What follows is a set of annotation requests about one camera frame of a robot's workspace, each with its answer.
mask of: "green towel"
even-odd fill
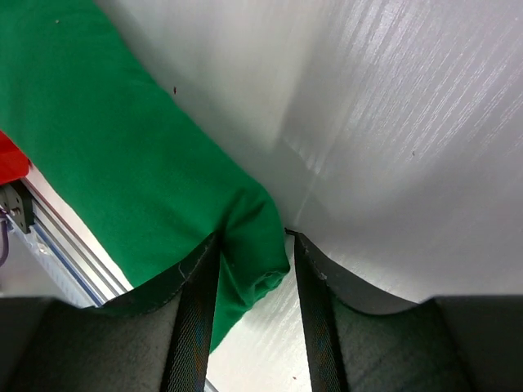
[[[270,196],[173,104],[92,0],[0,3],[0,129],[131,284],[224,233],[214,349],[288,272]]]

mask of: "wrinkled fabric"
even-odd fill
[[[91,0],[0,0],[0,128],[140,285],[223,233],[212,349],[288,272],[267,192]]]

